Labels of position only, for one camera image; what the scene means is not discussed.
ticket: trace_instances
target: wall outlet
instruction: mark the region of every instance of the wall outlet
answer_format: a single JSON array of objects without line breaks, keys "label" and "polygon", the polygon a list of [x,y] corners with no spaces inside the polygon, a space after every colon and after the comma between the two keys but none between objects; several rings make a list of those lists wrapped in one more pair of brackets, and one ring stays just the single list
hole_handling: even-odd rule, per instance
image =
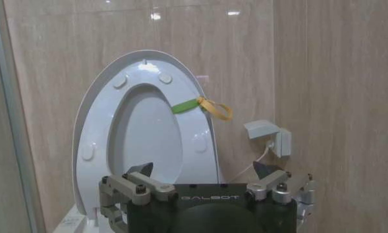
[{"label": "wall outlet", "polygon": [[279,158],[289,156],[292,153],[292,133],[280,128],[268,120],[256,120],[244,124],[249,139],[275,135],[273,153]]}]

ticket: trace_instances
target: toilet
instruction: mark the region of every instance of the toilet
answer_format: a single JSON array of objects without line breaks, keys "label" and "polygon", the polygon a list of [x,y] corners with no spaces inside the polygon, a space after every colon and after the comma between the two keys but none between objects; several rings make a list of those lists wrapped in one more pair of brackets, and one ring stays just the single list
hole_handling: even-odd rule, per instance
[{"label": "toilet", "polygon": [[100,229],[103,176],[153,162],[151,177],[164,183],[219,183],[212,119],[200,107],[172,113],[199,96],[193,74],[153,50],[120,57],[93,81],[76,117],[72,171],[77,214],[99,232],[109,232]]}]

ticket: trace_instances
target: green strap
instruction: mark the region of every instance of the green strap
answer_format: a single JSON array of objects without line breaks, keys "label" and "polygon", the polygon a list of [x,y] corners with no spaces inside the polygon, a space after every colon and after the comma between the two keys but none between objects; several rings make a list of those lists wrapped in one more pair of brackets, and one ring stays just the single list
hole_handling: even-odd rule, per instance
[{"label": "green strap", "polygon": [[171,110],[172,110],[172,113],[173,114],[177,114],[177,113],[183,113],[193,108],[196,108],[199,106],[199,102],[196,99],[192,99],[189,101],[185,101],[177,105],[175,105]]}]

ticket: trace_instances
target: marble wall tile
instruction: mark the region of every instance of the marble wall tile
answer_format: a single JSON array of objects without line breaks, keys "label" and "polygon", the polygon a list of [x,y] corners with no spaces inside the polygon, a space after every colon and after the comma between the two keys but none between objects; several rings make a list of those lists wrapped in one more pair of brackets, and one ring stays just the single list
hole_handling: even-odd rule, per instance
[{"label": "marble wall tile", "polygon": [[73,16],[9,19],[8,25],[43,215],[52,231],[73,204],[71,135],[87,90],[76,72]]},{"label": "marble wall tile", "polygon": [[[80,101],[101,69],[125,53],[153,49],[176,56],[208,97],[233,108],[232,122],[216,120],[227,179],[264,150],[261,141],[247,139],[243,123],[275,119],[272,1],[160,8],[140,3],[117,10],[124,2],[103,9],[77,0],[76,14],[9,19],[48,231],[73,204],[71,134]],[[240,14],[228,16],[229,9]]]},{"label": "marble wall tile", "polygon": [[64,15],[75,12],[75,0],[4,0],[9,18]]},{"label": "marble wall tile", "polygon": [[73,18],[77,78],[88,88],[116,58],[135,50],[157,49],[157,39],[149,9],[77,14]]},{"label": "marble wall tile", "polygon": [[319,180],[308,232],[388,232],[388,1],[279,1],[275,27],[283,165]]},{"label": "marble wall tile", "polygon": [[151,0],[75,0],[77,13],[151,8]]},{"label": "marble wall tile", "polygon": [[231,6],[188,6],[159,10],[160,48],[199,77],[208,97],[228,104],[231,122],[215,121],[220,165],[227,180],[264,150],[248,141],[243,124],[273,120],[273,60],[271,1]]}]

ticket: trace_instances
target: toilet seat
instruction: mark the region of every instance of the toilet seat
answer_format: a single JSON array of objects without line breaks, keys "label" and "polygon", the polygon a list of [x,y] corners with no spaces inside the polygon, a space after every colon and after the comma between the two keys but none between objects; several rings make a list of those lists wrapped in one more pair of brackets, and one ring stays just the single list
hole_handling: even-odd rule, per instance
[{"label": "toilet seat", "polygon": [[168,54],[143,50],[101,72],[75,123],[72,170],[79,211],[96,218],[99,181],[153,162],[151,177],[165,183],[217,183],[211,118],[195,108],[171,107],[204,95],[184,65]]}]

